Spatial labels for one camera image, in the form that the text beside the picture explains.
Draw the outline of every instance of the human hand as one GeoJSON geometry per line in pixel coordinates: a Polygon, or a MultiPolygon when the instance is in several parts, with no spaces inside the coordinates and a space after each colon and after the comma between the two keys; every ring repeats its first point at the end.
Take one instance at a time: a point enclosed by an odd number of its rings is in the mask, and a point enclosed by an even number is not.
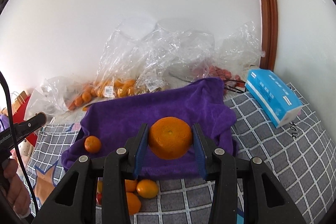
{"type": "Polygon", "coordinates": [[[25,215],[28,212],[30,205],[30,196],[23,181],[20,180],[16,173],[17,161],[10,159],[3,175],[10,183],[9,191],[6,196],[8,202],[13,205],[13,210],[18,215],[25,215]]]}

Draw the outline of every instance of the clear plastic wrap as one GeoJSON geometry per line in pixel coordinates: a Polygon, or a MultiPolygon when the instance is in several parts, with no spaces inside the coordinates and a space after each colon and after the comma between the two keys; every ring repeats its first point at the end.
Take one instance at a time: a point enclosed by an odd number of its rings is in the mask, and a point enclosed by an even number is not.
{"type": "Polygon", "coordinates": [[[96,94],[92,83],[81,84],[63,76],[45,79],[43,84],[34,89],[31,94],[25,120],[41,111],[55,117],[68,110],[84,106],[94,97],[96,94]]]}
{"type": "Polygon", "coordinates": [[[144,67],[136,88],[142,91],[147,89],[149,92],[164,89],[166,83],[163,75],[179,54],[180,41],[174,33],[157,24],[154,31],[144,38],[144,45],[144,67]]]}
{"type": "Polygon", "coordinates": [[[135,82],[143,71],[147,50],[138,40],[117,28],[105,43],[94,82],[98,97],[125,97],[134,95],[135,82]]]}
{"type": "Polygon", "coordinates": [[[191,29],[174,33],[174,37],[179,49],[166,73],[186,81],[207,77],[213,63],[214,36],[191,29]]]}
{"type": "Polygon", "coordinates": [[[216,45],[213,65],[232,75],[241,75],[249,66],[258,65],[264,56],[254,23],[249,21],[216,45]]]}
{"type": "Polygon", "coordinates": [[[260,41],[253,23],[215,47],[214,36],[197,30],[169,32],[156,24],[143,38],[133,38],[121,24],[105,44],[94,83],[99,97],[125,97],[169,87],[167,78],[192,82],[219,76],[214,68],[232,71],[229,79],[260,56],[260,41]]]}

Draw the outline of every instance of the blue tissue box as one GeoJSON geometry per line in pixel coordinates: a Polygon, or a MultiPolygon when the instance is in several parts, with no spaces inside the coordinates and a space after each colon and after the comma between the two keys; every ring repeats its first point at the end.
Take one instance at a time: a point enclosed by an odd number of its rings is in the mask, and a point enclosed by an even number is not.
{"type": "Polygon", "coordinates": [[[270,70],[250,70],[245,86],[276,128],[294,120],[302,108],[295,93],[270,70]]]}

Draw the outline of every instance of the barcode sticker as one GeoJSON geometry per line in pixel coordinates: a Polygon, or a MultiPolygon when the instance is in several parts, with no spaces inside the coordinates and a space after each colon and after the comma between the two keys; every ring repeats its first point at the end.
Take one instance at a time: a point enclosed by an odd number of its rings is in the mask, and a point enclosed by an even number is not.
{"type": "Polygon", "coordinates": [[[113,90],[113,86],[111,85],[107,85],[104,89],[104,97],[108,97],[108,98],[114,98],[114,90],[113,90]]]}
{"type": "Polygon", "coordinates": [[[153,92],[154,90],[161,87],[158,83],[146,83],[146,86],[147,86],[149,92],[153,92]]]}

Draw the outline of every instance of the orange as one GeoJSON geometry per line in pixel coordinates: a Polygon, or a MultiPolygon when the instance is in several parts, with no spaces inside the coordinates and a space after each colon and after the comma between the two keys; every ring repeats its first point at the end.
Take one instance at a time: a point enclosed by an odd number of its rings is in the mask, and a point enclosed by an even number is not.
{"type": "Polygon", "coordinates": [[[91,91],[91,88],[92,88],[91,85],[85,85],[84,88],[83,88],[83,90],[84,90],[84,91],[87,91],[87,92],[90,92],[90,91],[91,91]]]}
{"type": "Polygon", "coordinates": [[[83,104],[83,99],[82,96],[78,96],[73,103],[75,104],[76,107],[80,107],[83,104]]]}
{"type": "Polygon", "coordinates": [[[69,106],[68,106],[68,110],[74,110],[76,108],[75,102],[72,102],[69,106]]]}
{"type": "Polygon", "coordinates": [[[154,198],[158,195],[159,187],[155,181],[144,179],[138,183],[136,191],[143,198],[154,198]]]}
{"type": "Polygon", "coordinates": [[[85,104],[90,102],[92,99],[91,93],[88,91],[84,91],[82,94],[82,99],[85,104]]]}
{"type": "Polygon", "coordinates": [[[125,188],[126,192],[134,192],[137,189],[137,180],[128,180],[125,179],[125,188]]]}
{"type": "Polygon", "coordinates": [[[88,136],[85,139],[84,147],[89,153],[98,153],[101,149],[101,141],[96,136],[88,136]]]}
{"type": "Polygon", "coordinates": [[[90,90],[90,94],[91,94],[92,98],[97,97],[95,88],[91,88],[91,90],[90,90]]]}
{"type": "Polygon", "coordinates": [[[82,109],[82,110],[83,110],[83,111],[88,111],[91,105],[92,105],[92,104],[89,104],[89,105],[87,105],[87,106],[83,107],[83,109],[82,109]]]}
{"type": "Polygon", "coordinates": [[[176,117],[165,117],[149,130],[148,145],[157,157],[175,160],[187,153],[193,143],[190,126],[176,117]]]}
{"type": "Polygon", "coordinates": [[[127,96],[127,88],[125,88],[124,86],[122,88],[119,88],[117,90],[117,96],[119,98],[123,98],[123,97],[127,96]]]}
{"type": "Polygon", "coordinates": [[[97,181],[97,193],[103,193],[103,181],[102,180],[97,181]]]}
{"type": "Polygon", "coordinates": [[[126,193],[126,197],[129,215],[139,213],[141,208],[141,201],[139,198],[135,194],[129,192],[126,193]]]}
{"type": "Polygon", "coordinates": [[[128,89],[128,88],[134,86],[135,82],[136,81],[134,79],[128,79],[124,82],[123,88],[128,89]]]}
{"type": "Polygon", "coordinates": [[[128,96],[132,96],[132,95],[134,95],[134,87],[133,87],[133,86],[130,87],[130,88],[128,88],[128,90],[127,90],[127,95],[128,95],[128,96]]]}
{"type": "Polygon", "coordinates": [[[118,78],[117,80],[114,81],[114,88],[121,88],[124,85],[124,83],[122,82],[122,80],[120,78],[118,78]]]}

